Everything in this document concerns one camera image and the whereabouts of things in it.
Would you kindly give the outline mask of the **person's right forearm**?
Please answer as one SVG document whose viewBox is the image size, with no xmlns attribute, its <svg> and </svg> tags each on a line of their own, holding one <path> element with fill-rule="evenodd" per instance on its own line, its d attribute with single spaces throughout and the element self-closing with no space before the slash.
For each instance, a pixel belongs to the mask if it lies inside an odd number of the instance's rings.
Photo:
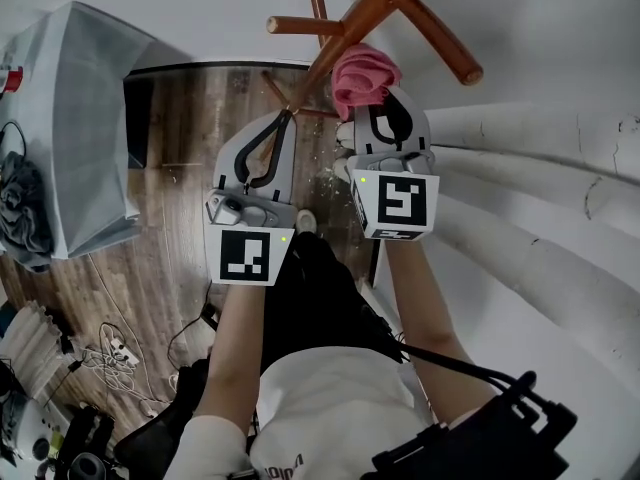
<svg viewBox="0 0 640 480">
<path fill-rule="evenodd" d="M 387 241 L 386 255 L 405 343 L 469 363 L 439 285 L 419 242 Z M 436 418 L 445 423 L 495 396 L 486 382 L 413 356 L 417 376 Z"/>
</svg>

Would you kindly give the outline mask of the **pink cloth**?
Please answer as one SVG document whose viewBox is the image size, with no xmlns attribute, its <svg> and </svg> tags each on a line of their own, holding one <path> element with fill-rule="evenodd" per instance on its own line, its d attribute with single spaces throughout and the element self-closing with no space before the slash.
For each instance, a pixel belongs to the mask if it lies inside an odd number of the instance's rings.
<svg viewBox="0 0 640 480">
<path fill-rule="evenodd" d="M 398 66 L 382 51 L 364 43 L 349 47 L 331 74 L 332 97 L 339 118 L 348 121 L 356 108 L 381 105 L 389 88 L 401 79 Z"/>
</svg>

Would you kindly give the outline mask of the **white ribbed fabric bundle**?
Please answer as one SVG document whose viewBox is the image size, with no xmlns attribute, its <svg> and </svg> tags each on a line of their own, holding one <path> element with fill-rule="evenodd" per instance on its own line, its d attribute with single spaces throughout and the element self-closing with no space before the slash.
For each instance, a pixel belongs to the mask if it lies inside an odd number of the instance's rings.
<svg viewBox="0 0 640 480">
<path fill-rule="evenodd" d="M 19 384 L 38 398 L 63 363 L 62 332 L 45 313 L 29 301 L 11 321 L 0 340 L 0 359 L 8 359 Z"/>
</svg>

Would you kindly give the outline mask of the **table with pale blue cover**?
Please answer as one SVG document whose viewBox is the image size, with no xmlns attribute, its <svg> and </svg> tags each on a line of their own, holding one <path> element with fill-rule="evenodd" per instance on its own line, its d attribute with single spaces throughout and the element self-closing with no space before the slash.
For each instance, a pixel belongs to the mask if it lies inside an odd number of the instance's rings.
<svg viewBox="0 0 640 480">
<path fill-rule="evenodd" d="M 0 99 L 0 160 L 24 153 L 42 176 L 53 258 L 66 260 L 133 238 L 124 80 L 152 36 L 80 2 L 49 13 L 0 49 L 23 67 Z"/>
</svg>

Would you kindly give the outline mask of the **person's black trousers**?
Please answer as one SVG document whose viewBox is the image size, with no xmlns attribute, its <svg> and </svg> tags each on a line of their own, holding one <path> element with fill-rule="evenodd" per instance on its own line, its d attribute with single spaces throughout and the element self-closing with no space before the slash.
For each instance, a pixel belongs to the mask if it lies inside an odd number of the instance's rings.
<svg viewBox="0 0 640 480">
<path fill-rule="evenodd" d="M 359 293 L 349 269 L 314 233 L 294 236 L 266 289 L 261 370 L 312 348 L 363 348 L 403 360 L 391 328 Z"/>
</svg>

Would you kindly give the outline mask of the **person's left forearm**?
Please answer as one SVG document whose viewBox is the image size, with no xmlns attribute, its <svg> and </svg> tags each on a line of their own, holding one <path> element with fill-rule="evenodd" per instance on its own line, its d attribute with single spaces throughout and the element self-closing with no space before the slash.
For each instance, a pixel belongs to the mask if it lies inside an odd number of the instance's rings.
<svg viewBox="0 0 640 480">
<path fill-rule="evenodd" d="M 265 288 L 232 285 L 213 342 L 198 416 L 216 416 L 249 430 L 259 395 Z"/>
</svg>

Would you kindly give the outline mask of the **white power strip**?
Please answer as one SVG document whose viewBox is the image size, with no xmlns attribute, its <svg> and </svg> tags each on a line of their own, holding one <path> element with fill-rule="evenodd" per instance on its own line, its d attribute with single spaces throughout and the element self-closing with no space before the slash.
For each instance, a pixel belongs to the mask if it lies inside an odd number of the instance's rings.
<svg viewBox="0 0 640 480">
<path fill-rule="evenodd" d="M 112 338 L 108 342 L 108 355 L 119 363 L 124 363 L 130 368 L 136 368 L 139 358 L 118 338 Z"/>
</svg>

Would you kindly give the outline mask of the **brown wooden coat rack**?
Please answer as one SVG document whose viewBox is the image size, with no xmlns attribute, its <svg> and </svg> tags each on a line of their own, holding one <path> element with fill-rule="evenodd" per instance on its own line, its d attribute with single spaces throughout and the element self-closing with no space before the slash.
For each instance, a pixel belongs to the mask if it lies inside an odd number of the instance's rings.
<svg viewBox="0 0 640 480">
<path fill-rule="evenodd" d="M 393 12 L 403 14 L 431 45 L 457 80 L 472 86 L 484 75 L 483 68 L 446 24 L 420 0 L 356 0 L 338 20 L 314 17 L 271 16 L 266 29 L 274 35 L 312 35 L 324 39 L 303 83 L 284 107 L 303 112 L 307 97 L 334 67 L 342 54 L 361 42 Z"/>
</svg>

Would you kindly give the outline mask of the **black recorder box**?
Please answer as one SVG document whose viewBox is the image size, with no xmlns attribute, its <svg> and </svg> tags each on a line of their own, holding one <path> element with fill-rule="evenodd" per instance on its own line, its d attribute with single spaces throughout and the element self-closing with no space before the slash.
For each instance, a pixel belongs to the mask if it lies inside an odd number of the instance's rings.
<svg viewBox="0 0 640 480">
<path fill-rule="evenodd" d="M 432 425 L 372 459 L 360 480 L 558 480 L 556 451 L 578 418 L 531 391 L 528 372 L 463 422 Z"/>
</svg>

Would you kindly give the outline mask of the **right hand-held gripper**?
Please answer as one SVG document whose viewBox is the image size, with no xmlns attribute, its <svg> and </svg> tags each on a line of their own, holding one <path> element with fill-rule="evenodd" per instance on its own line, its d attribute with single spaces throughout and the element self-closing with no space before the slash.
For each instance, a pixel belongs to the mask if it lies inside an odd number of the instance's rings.
<svg viewBox="0 0 640 480">
<path fill-rule="evenodd" d="M 426 114 L 401 88 L 393 95 L 396 112 L 382 105 L 355 109 L 355 150 L 367 155 L 349 158 L 347 172 L 364 236 L 416 241 L 434 230 L 440 178 L 432 157 L 419 153 L 430 148 Z M 407 153 L 389 153 L 397 150 Z"/>
</svg>

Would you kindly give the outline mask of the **red-capped clear bottle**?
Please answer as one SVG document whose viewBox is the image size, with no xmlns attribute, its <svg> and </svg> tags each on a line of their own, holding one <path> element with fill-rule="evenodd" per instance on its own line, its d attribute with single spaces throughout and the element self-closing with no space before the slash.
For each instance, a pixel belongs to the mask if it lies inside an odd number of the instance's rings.
<svg viewBox="0 0 640 480">
<path fill-rule="evenodd" d="M 15 93 L 23 80 L 23 67 L 0 65 L 0 95 Z"/>
</svg>

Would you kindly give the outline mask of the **person's white shirt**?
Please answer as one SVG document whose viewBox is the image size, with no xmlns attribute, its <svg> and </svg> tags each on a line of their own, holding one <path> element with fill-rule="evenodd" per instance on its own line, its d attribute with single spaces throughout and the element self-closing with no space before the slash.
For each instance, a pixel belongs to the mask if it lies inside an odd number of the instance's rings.
<svg viewBox="0 0 640 480">
<path fill-rule="evenodd" d="M 260 430 L 248 445 L 234 423 L 196 416 L 164 480 L 359 480 L 374 456 L 432 425 L 415 372 L 369 349 L 289 354 L 261 376 Z"/>
</svg>

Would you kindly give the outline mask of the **grey crumpled garment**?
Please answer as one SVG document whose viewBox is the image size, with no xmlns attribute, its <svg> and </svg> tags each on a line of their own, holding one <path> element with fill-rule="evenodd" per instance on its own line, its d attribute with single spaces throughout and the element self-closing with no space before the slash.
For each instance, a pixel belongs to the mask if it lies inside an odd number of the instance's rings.
<svg viewBox="0 0 640 480">
<path fill-rule="evenodd" d="M 32 273 L 49 270 L 54 241 L 36 166 L 10 151 L 0 165 L 0 244 Z"/>
</svg>

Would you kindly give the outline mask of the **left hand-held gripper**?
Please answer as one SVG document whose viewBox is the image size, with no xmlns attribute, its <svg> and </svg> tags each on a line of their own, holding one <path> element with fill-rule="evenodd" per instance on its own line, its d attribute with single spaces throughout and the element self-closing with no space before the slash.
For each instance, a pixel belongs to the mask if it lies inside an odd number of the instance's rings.
<svg viewBox="0 0 640 480">
<path fill-rule="evenodd" d="M 205 201 L 206 258 L 213 282 L 275 284 L 294 235 L 296 208 L 288 203 L 296 132 L 292 112 L 282 109 L 249 122 L 220 149 L 214 188 L 271 201 L 228 195 L 243 205 L 234 226 L 212 224 L 206 207 L 211 196 Z"/>
</svg>

